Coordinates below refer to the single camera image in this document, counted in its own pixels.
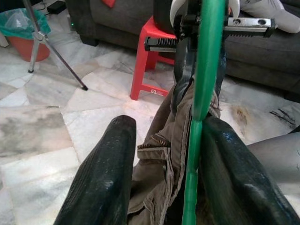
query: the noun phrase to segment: orange bucket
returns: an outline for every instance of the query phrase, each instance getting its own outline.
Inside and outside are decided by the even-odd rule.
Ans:
[[[33,48],[33,40],[27,40],[20,37],[7,37],[10,43],[17,49],[21,58],[30,62]],[[44,44],[39,44],[36,62],[47,59],[50,54],[49,49]]]

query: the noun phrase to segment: trash bin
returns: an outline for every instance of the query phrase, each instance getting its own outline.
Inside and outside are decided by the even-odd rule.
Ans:
[[[34,10],[37,22],[45,34],[51,30],[44,14]],[[10,43],[17,49],[25,61],[30,61],[33,48],[33,25],[25,8],[18,8],[0,13],[0,31],[6,36]],[[49,56],[49,49],[40,44],[36,61],[41,61]]]

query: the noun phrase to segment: black power adapter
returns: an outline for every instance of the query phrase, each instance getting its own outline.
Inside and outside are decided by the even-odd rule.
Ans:
[[[50,13],[50,14],[58,14],[61,11],[65,10],[66,8],[67,7],[66,7],[65,2],[63,2],[63,1],[56,1],[55,3],[49,5],[47,7],[47,10],[48,10],[48,13]]]

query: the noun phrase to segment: teal plastic bag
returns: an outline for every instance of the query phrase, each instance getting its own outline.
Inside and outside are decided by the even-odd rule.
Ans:
[[[41,31],[48,34],[51,30],[45,15],[36,10],[34,10],[34,15],[37,18]],[[15,36],[33,40],[32,32],[34,28],[25,8],[12,9],[0,13],[0,31],[5,36]]]

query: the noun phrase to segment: tripod leg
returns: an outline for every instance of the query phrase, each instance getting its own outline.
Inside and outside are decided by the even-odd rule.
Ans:
[[[38,47],[39,47],[39,41],[37,39],[34,39],[28,73],[33,73],[34,64],[36,62],[37,55],[38,55]]]
[[[62,58],[62,56],[58,53],[58,51],[53,47],[52,44],[45,38],[45,45],[49,48],[49,50],[56,55],[56,57],[68,68],[71,74],[76,78],[76,80],[82,85],[83,90],[88,90],[88,87],[82,82],[82,80],[77,76],[77,74],[72,70],[72,68],[67,64],[67,62]]]

